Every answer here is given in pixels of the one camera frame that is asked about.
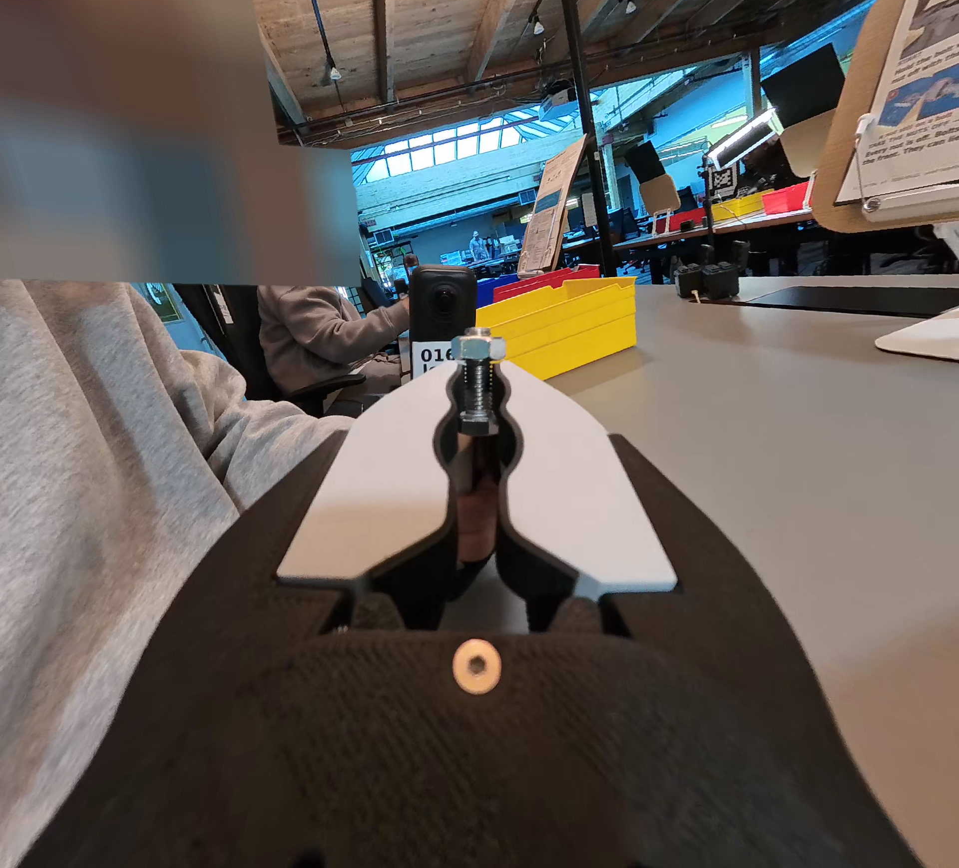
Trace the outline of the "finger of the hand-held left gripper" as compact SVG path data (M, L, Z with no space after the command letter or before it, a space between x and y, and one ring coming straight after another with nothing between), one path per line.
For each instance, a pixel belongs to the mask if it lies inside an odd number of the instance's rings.
M481 439L457 434L454 455L454 490L457 498L473 494L481 481Z

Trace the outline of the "person's left hand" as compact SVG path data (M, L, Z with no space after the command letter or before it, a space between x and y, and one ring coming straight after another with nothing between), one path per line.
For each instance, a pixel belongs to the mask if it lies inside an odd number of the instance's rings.
M458 496L458 565L447 600L455 601L471 587L496 550L498 491L484 477L470 492Z

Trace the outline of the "instruction sheet on white stand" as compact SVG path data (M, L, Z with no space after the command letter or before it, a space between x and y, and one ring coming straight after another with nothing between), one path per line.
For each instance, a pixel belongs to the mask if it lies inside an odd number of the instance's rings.
M958 179L957 205L952 211L939 217L907 217L891 223L876 224L865 219L860 203L836 202L837 194L853 161L857 122L872 105L904 3L905 0L878 0L863 24L835 110L829 139L814 179L812 213L821 226L845 234L931 226L938 238L946 240L953 251L957 251Z

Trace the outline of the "wooden document board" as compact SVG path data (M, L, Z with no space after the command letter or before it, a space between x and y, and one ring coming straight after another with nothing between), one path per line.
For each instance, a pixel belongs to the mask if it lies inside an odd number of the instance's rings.
M569 191L580 166L586 136L545 164L532 214L526 225L517 266L520 279L556 268L564 236Z

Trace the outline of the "steel hex bolt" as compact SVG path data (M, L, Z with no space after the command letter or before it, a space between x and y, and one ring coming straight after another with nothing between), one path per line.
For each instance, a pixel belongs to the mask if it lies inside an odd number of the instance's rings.
M506 342L491 330L472 327L452 342L458 363L458 416L465 411L486 411L496 416L494 373L506 357Z

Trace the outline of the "small black and tan board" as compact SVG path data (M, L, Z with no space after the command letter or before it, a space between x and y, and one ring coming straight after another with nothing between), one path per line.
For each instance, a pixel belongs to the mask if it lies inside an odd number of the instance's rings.
M641 201L651 216L678 212L680 199L675 182L655 147L648 141L639 142L624 154L626 165L639 182Z

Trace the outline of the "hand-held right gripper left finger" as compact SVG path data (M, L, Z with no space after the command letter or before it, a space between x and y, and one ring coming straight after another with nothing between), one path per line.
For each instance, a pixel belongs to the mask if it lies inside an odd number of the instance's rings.
M457 450L446 362L354 421L276 571L287 586L388 595L405 624L439 624L458 562Z

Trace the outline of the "printed instruction sheet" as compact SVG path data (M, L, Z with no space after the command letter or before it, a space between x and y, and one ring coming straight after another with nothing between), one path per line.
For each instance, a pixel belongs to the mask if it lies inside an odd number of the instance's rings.
M958 0L905 0L836 202L868 222L957 205Z

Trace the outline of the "person's grey hoodie torso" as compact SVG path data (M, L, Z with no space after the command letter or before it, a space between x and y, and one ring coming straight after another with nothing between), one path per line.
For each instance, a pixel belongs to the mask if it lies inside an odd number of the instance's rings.
M102 742L164 608L237 518L243 399L126 284L2 281L2 866Z

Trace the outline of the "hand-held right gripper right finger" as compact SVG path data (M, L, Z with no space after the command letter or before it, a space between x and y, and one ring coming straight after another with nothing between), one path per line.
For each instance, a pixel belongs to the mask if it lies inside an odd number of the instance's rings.
M568 598L668 593L679 579L603 426L511 362L497 366L503 584L546 630Z

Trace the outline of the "black office chair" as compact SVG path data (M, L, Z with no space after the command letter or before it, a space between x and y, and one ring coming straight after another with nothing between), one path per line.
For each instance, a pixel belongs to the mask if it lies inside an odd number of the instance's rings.
M244 376L248 398L291 402L317 418L329 414L356 418L379 399L379 395L342 399L344 391L365 385L366 376L362 373L314 382L295 393L284 393L270 376L260 344L261 320L255 286L175 283L174 289L205 334ZM340 397L333 400L334 394Z

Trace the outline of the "ceiling projector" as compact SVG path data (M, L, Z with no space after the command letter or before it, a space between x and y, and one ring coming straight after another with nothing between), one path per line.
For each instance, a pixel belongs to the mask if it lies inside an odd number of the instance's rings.
M550 84L537 109L538 121L554 122L560 118L577 114L578 98L574 83L569 80L557 80Z

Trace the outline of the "white document stand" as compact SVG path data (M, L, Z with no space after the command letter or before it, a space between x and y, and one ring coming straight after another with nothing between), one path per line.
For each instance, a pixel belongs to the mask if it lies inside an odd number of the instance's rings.
M958 362L958 307L875 341L883 352Z

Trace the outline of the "person's left forearm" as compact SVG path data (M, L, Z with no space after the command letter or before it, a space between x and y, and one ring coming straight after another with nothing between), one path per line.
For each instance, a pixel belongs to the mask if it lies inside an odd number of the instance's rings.
M314 418L290 402L247 400L246 382L222 359L181 350L176 406L207 466L243 512L355 419Z

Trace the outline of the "white light bar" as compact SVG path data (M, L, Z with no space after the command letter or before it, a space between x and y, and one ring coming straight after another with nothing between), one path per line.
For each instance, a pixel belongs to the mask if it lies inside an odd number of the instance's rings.
M776 109L769 107L737 131L713 144L705 155L706 163L715 170L728 168L771 139L778 137L782 130Z

